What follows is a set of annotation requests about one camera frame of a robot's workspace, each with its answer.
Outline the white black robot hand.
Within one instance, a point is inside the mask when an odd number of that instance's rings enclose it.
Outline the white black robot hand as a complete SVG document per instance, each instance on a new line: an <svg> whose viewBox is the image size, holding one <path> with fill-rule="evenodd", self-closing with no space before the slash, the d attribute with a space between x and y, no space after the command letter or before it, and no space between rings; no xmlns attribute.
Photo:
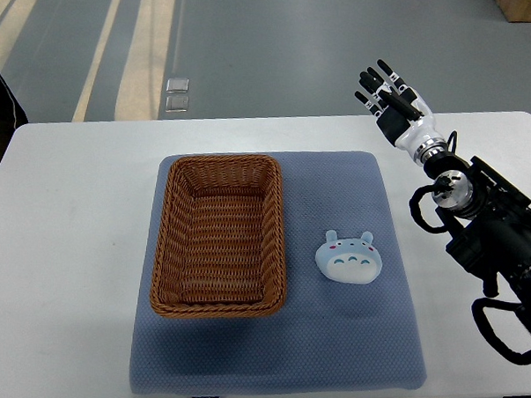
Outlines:
<svg viewBox="0 0 531 398"><path fill-rule="evenodd" d="M362 90L355 97L374 115L387 141L407 152L419 166L447 151L446 139L435 129L433 112L417 90L406 84L383 60L360 72Z"/></svg>

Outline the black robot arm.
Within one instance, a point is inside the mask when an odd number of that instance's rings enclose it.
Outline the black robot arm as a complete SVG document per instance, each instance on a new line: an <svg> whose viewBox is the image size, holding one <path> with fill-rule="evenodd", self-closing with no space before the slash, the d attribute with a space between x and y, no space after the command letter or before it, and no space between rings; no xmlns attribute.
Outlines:
<svg viewBox="0 0 531 398"><path fill-rule="evenodd" d="M433 183L409 201L413 220L428 233L449 233L446 251L483 282L471 311L488 344L515 365L530 365L531 350L510 349L490 325L485 309L515 314L531 335L531 200L486 162L455 152L457 134L424 153Z"/></svg>

